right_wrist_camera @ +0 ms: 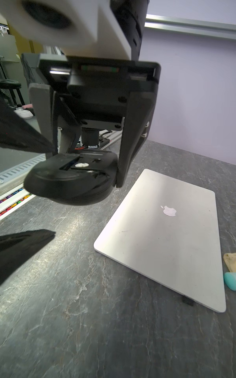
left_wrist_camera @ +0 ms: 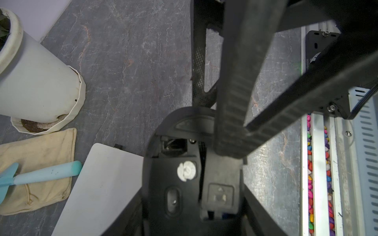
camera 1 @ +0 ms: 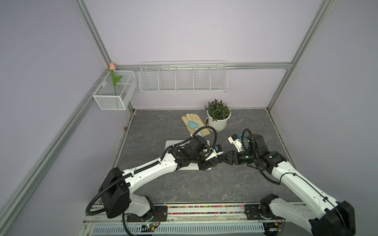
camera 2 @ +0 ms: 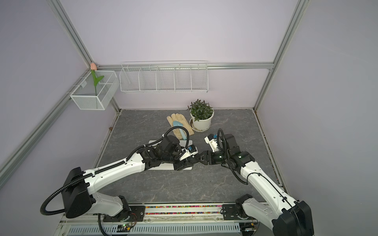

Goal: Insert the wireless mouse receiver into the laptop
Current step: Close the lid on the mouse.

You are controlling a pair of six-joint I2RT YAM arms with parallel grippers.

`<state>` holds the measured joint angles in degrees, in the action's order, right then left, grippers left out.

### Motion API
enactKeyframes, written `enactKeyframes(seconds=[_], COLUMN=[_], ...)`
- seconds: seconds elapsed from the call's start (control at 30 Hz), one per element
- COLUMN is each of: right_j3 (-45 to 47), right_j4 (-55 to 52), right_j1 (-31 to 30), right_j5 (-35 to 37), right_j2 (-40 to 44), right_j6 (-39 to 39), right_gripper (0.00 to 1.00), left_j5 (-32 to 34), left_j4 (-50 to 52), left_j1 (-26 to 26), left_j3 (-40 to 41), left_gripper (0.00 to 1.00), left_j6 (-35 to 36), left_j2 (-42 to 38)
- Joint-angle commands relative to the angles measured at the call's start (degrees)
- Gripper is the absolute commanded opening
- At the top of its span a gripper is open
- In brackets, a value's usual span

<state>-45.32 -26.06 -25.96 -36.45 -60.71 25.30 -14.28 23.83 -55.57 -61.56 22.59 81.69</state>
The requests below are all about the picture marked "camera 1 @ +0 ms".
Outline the silver laptop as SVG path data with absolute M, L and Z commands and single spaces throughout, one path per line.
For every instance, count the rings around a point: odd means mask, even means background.
M 177 170 L 189 170 L 189 171 L 199 171 L 198 165 L 201 164 L 205 156 L 207 155 L 210 142 L 203 138 L 194 138 L 191 141 L 183 143 L 179 140 L 168 140 L 166 141 L 166 147 L 172 146 L 170 150 L 167 151 L 175 158 L 177 163 Z

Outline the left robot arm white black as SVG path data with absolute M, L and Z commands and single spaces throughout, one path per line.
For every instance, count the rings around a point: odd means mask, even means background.
M 200 171 L 208 170 L 216 165 L 216 158 L 222 153 L 220 145 L 215 142 L 208 145 L 196 131 L 190 138 L 166 147 L 161 157 L 155 160 L 123 171 L 118 167 L 111 169 L 85 213 L 93 216 L 104 212 L 108 218 L 134 214 L 141 221 L 150 221 L 156 214 L 155 206 L 148 196 L 136 195 L 137 189 L 190 164 L 196 165 Z

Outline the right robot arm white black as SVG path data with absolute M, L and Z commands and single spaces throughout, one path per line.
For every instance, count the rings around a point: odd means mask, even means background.
M 297 206 L 275 194 L 260 201 L 262 218 L 281 217 L 307 230 L 313 236 L 354 236 L 355 210 L 347 201 L 335 198 L 314 186 L 277 151 L 269 151 L 263 137 L 244 129 L 233 134 L 229 142 L 235 151 L 225 153 L 223 161 L 230 165 L 254 164 L 260 174 L 275 185 L 287 186 L 304 203 Z

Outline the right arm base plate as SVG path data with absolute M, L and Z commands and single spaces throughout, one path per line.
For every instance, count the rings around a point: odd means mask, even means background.
M 245 204 L 244 214 L 247 220 L 257 220 L 262 222 L 273 222 L 278 220 L 279 223 L 284 222 L 285 219 L 273 214 L 271 209 L 266 205 L 260 203 Z

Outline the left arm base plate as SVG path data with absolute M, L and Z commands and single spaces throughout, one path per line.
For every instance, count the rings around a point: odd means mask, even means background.
M 144 216 L 126 213 L 127 222 L 166 222 L 168 217 L 168 206 L 154 206 L 153 210 L 148 211 Z

